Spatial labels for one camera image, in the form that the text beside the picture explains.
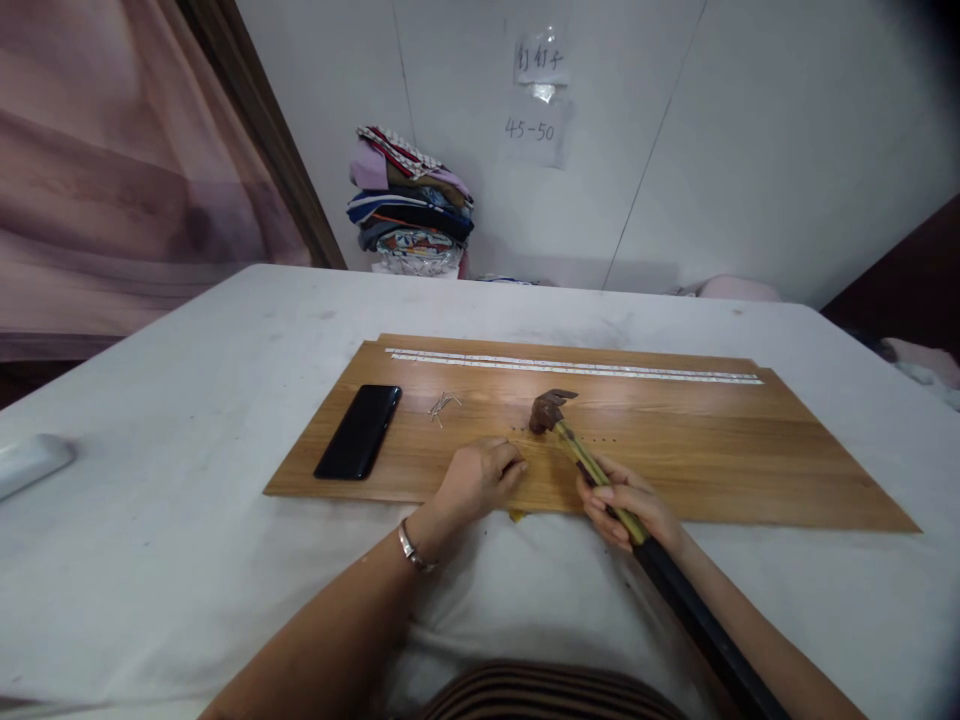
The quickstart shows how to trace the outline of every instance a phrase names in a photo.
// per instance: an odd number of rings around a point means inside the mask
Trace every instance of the wooden board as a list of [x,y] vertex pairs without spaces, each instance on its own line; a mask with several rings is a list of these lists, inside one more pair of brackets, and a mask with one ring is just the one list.
[[[386,348],[528,360],[747,372],[759,385],[572,375],[411,362]],[[399,385],[403,399],[376,466],[361,482],[320,481],[313,469],[357,389]],[[636,468],[684,520],[918,532],[844,448],[768,369],[750,360],[626,353],[511,343],[381,336],[365,342],[267,485],[268,495],[423,502],[456,448],[485,435],[516,443],[530,471],[510,503],[582,512],[576,470],[547,433],[527,429],[533,399],[553,387],[594,452]],[[429,410],[443,391],[443,428]]]

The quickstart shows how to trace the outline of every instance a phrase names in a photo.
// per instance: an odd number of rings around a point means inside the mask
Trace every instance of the hammer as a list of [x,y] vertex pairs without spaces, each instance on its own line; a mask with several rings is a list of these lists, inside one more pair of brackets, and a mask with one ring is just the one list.
[[[563,419],[560,406],[577,397],[569,390],[553,389],[533,401],[530,430],[540,435],[552,430],[590,487],[610,480]],[[633,557],[673,610],[687,634],[723,683],[740,712],[747,718],[788,718],[786,711],[710,612],[697,591],[659,541],[628,510],[607,507],[630,534]]]

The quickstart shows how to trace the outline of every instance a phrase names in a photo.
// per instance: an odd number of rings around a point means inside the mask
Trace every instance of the paper note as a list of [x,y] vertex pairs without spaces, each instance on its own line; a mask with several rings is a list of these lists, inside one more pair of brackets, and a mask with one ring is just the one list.
[[553,98],[546,103],[522,91],[513,93],[501,130],[504,157],[526,165],[562,168],[572,110],[567,100]]
[[565,42],[559,31],[551,26],[520,36],[513,58],[513,79],[518,84],[570,84]]

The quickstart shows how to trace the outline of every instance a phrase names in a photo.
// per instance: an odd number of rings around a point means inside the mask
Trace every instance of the black rubber grip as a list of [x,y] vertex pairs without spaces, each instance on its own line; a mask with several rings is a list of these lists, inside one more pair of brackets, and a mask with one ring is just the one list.
[[656,538],[651,537],[643,545],[635,545],[633,556],[673,609],[743,716],[789,718]]

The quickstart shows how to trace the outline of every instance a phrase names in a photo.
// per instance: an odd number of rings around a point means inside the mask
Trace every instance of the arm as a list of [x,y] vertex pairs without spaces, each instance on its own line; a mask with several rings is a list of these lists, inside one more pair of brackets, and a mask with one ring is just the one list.
[[595,456],[612,486],[577,488],[584,511],[610,544],[630,551],[626,528],[607,515],[607,506],[633,512],[687,576],[723,629],[790,717],[863,718],[830,679],[760,614],[683,528],[643,478],[602,455]]
[[[460,448],[440,490],[407,519],[417,554],[436,560],[451,537],[503,504],[526,467],[505,438]],[[403,634],[421,577],[392,531],[274,635],[200,720],[351,717]]]

